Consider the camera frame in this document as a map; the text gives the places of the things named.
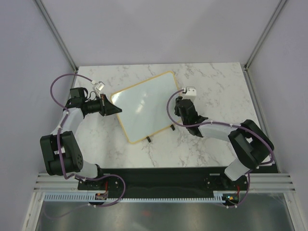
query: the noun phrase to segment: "gray wall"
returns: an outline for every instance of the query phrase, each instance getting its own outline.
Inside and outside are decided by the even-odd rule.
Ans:
[[[279,0],[42,0],[79,66],[241,62]]]
[[[308,1],[287,3],[250,74],[278,164],[289,172],[308,218]]]
[[[3,1],[0,30],[0,224],[17,231],[44,170],[39,139],[61,116],[49,86],[72,70],[32,0]],[[60,101],[71,82],[55,87]]]

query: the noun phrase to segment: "reflective metal surface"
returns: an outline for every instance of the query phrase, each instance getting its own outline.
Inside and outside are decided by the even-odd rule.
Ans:
[[[49,216],[82,203],[44,202]],[[293,231],[283,194],[249,194],[237,209],[207,203],[119,203],[83,207],[50,220],[41,214],[37,231]]]

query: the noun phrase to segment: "yellow edge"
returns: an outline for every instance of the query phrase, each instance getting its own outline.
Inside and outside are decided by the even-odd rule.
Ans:
[[[162,73],[162,74],[160,74],[160,75],[151,77],[151,78],[146,79],[146,80],[144,80],[144,81],[142,81],[142,82],[136,83],[136,84],[134,84],[134,85],[132,85],[132,86],[130,86],[130,87],[128,87],[128,88],[124,88],[124,89],[122,89],[122,90],[118,90],[117,92],[111,94],[111,95],[110,95],[110,101],[111,101],[111,103],[112,103],[112,104],[114,103],[114,102],[112,101],[112,96],[113,96],[113,95],[115,95],[115,94],[117,94],[117,93],[119,93],[119,92],[121,92],[121,91],[127,90],[127,89],[129,89],[129,88],[135,87],[135,86],[137,86],[137,85],[139,85],[139,84],[141,84],[141,83],[144,83],[144,82],[146,82],[146,81],[149,81],[149,80],[151,80],[151,79],[153,79],[153,78],[157,78],[157,77],[159,77],[159,76],[162,76],[162,75],[164,75],[164,74],[167,74],[167,73],[172,73],[173,79],[174,79],[174,82],[175,82],[175,85],[177,86],[177,89],[179,90],[178,83],[177,83],[177,81],[176,81],[176,79],[175,79],[174,72],[173,72],[173,71],[166,71],[166,72],[164,72],[164,73]],[[125,129],[124,129],[124,126],[123,126],[123,124],[122,124],[122,122],[121,122],[121,119],[120,119],[118,113],[116,114],[116,116],[117,116],[117,118],[118,118],[118,120],[119,120],[119,122],[120,122],[120,125],[121,125],[121,127],[122,127],[122,129],[123,129],[123,131],[124,131],[124,134],[125,134],[125,136],[126,136],[126,139],[127,139],[127,140],[129,141],[129,143],[131,143],[131,144],[138,143],[138,142],[140,142],[140,141],[146,139],[148,136],[155,135],[155,134],[159,133],[160,131],[165,130],[165,129],[167,129],[167,128],[170,127],[170,126],[167,126],[167,127],[165,127],[165,128],[162,128],[162,129],[160,129],[160,130],[158,130],[158,131],[152,133],[151,135],[148,135],[148,136],[146,136],[146,137],[141,138],[140,140],[137,140],[137,141],[135,141],[135,142],[131,142],[131,141],[129,140],[128,136],[127,136],[127,133],[126,133],[126,131],[125,131]]]

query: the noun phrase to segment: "table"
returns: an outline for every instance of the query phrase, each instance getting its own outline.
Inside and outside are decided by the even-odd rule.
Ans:
[[[173,71],[180,88],[194,86],[199,114],[230,123],[257,116],[239,63],[150,64],[82,66],[79,74],[105,83],[108,97],[133,84]],[[76,79],[74,87],[92,89],[90,82]],[[165,129],[130,144],[116,115],[87,115],[79,125],[76,140],[83,157],[100,167],[212,167],[227,166],[236,157],[230,143],[192,136],[185,128]]]

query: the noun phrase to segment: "white marble tabletop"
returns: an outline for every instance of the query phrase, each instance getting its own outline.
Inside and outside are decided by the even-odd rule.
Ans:
[[[194,101],[200,115],[230,123],[257,116],[239,63],[151,64],[82,66],[79,74],[105,83],[108,97],[121,89],[173,71],[180,88],[194,86]],[[75,87],[92,89],[90,82],[78,78]],[[209,167],[227,166],[235,158],[230,143],[213,138],[199,138],[185,128],[163,130],[130,144],[116,115],[87,115],[79,125],[76,140],[83,157],[90,163],[109,167]]]

